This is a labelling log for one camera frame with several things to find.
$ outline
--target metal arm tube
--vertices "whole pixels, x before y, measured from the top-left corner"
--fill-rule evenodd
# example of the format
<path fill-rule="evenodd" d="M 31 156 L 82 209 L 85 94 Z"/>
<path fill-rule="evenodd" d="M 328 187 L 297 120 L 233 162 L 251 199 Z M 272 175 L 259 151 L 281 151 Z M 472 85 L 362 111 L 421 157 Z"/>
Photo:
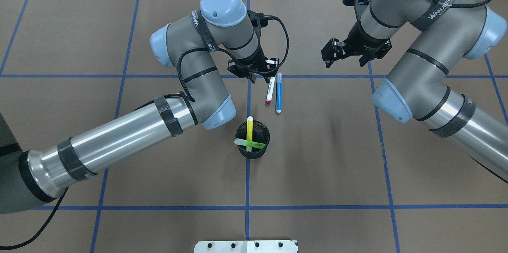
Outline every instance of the metal arm tube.
<path fill-rule="evenodd" d="M 246 14 L 239 23 L 227 27 L 202 23 L 208 25 L 216 43 L 227 45 L 238 59 L 259 52 L 259 38 Z M 166 39 L 167 54 L 174 62 L 182 53 L 205 46 L 188 17 L 171 24 L 167 28 Z M 170 97 L 165 99 L 167 105 L 152 103 L 66 143 L 42 151 L 31 150 L 19 157 L 19 164 L 0 167 L 0 213 L 27 210 L 50 202 L 60 197 L 68 186 L 198 123 L 206 124 L 205 128 L 213 128 L 231 119 L 233 106 L 230 106 L 229 116 L 208 121 L 213 116 L 223 115 L 221 108 L 230 99 L 209 52 L 192 52 L 185 56 L 181 71 L 185 86 L 195 102 Z M 167 108 L 176 120 L 165 116 Z M 0 127 L 4 126 L 3 122 L 0 119 Z M 178 124 L 178 133 L 171 133 L 175 123 Z M 0 140 L 2 144 L 12 141 L 15 141 L 12 135 Z"/>
<path fill-rule="evenodd" d="M 430 0 L 372 0 L 370 7 L 376 19 L 384 24 L 403 25 L 422 16 L 430 3 Z M 455 0 L 454 3 L 475 1 Z M 366 33 L 378 37 L 390 37 L 395 33 L 397 29 L 371 23 L 371 13 L 367 12 L 369 10 L 362 14 L 362 19 L 370 22 L 364 24 Z M 440 137 L 449 139 L 507 181 L 508 126 L 442 83 L 459 59 L 477 43 L 486 17 L 485 7 L 449 9 L 420 34 L 387 79 L 414 119 Z M 376 93 L 374 97 L 378 103 L 383 99 Z M 383 110 L 391 110 L 386 104 L 379 105 Z"/>

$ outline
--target metal bracket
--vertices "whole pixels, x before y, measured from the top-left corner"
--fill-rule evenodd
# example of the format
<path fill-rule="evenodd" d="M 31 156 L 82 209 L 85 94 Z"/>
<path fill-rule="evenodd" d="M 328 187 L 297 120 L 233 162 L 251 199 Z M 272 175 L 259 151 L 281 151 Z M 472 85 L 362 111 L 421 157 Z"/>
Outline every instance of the metal bracket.
<path fill-rule="evenodd" d="M 200 241 L 194 253 L 298 253 L 298 241 L 254 240 L 254 241 Z"/>

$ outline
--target pen holder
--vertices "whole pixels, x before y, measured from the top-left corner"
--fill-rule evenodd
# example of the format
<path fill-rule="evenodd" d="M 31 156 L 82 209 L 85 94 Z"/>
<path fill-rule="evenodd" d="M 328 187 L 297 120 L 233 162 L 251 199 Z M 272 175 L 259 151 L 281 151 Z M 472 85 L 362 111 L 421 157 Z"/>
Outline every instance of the pen holder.
<path fill-rule="evenodd" d="M 238 130 L 236 130 L 235 138 L 247 138 L 247 121 L 243 122 L 239 126 Z M 252 148 L 252 152 L 247 151 L 245 146 L 238 146 L 238 150 L 240 150 L 240 153 L 248 159 L 257 159 L 266 152 L 266 148 L 270 142 L 270 131 L 268 131 L 268 128 L 265 126 L 265 124 L 254 120 L 252 125 L 252 140 L 258 143 L 266 144 L 266 146 L 262 149 Z"/>

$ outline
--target red marker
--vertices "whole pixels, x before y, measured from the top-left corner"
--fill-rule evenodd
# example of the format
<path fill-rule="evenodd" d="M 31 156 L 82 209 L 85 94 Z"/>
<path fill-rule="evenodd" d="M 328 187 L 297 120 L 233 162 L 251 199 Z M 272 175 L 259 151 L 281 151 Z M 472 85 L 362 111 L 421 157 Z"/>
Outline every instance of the red marker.
<path fill-rule="evenodd" d="M 275 77 L 272 77 L 272 78 L 270 78 L 270 83 L 268 84 L 268 94 L 266 95 L 266 104 L 268 104 L 268 105 L 270 105 L 270 103 L 272 103 L 274 86 L 275 86 Z"/>

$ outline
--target light blue joint cover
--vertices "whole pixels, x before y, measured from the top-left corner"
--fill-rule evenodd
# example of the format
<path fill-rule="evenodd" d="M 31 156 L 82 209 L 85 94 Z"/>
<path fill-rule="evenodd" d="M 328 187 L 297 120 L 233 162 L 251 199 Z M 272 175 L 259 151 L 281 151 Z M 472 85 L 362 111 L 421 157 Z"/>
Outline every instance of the light blue joint cover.
<path fill-rule="evenodd" d="M 237 25 L 247 16 L 242 0 L 201 0 L 200 9 L 205 20 L 219 27 Z"/>
<path fill-rule="evenodd" d="M 169 54 L 167 53 L 167 28 L 170 23 L 154 32 L 150 37 L 150 46 L 152 47 L 152 52 L 157 57 L 157 60 L 165 67 L 175 67 L 171 60 L 169 59 Z"/>
<path fill-rule="evenodd" d="M 221 106 L 202 124 L 207 130 L 217 128 L 236 116 L 236 108 L 231 100 L 231 94 L 227 96 L 227 99 L 222 103 Z"/>
<path fill-rule="evenodd" d="M 386 77 L 374 92 L 372 102 L 401 123 L 406 123 L 412 118 L 410 107 L 400 95 L 399 90 Z"/>
<path fill-rule="evenodd" d="M 475 43 L 475 46 L 465 54 L 466 59 L 477 59 L 497 45 L 506 32 L 506 21 L 500 15 L 496 14 L 489 7 L 487 7 L 487 17 L 483 30 Z"/>

